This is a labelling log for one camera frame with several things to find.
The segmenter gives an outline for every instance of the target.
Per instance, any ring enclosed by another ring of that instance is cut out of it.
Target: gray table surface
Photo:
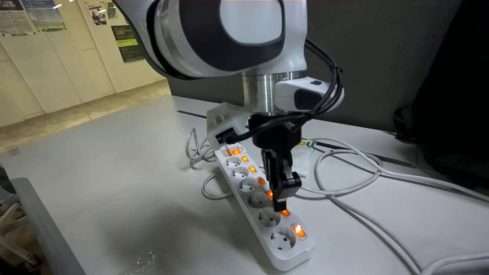
[[[184,160],[184,139],[190,128],[203,136],[204,120],[177,110],[204,114],[212,105],[166,96],[0,155],[54,273],[135,273],[141,261],[146,273],[274,272],[233,198],[199,195],[209,166],[195,171]],[[331,136],[421,163],[413,146],[377,129],[311,120],[303,136]],[[334,160],[322,166],[332,188],[366,177]],[[384,224],[423,265],[489,250],[489,207],[479,201],[387,178],[342,200]],[[407,273],[331,203],[290,198],[288,204],[316,238],[311,258],[288,273]]]

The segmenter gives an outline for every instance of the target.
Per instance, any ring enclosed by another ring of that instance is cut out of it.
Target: power outlet
[[[274,212],[264,174],[239,145],[227,145],[215,151],[219,168],[244,212],[265,255],[277,270],[310,258],[314,239],[293,209]]]

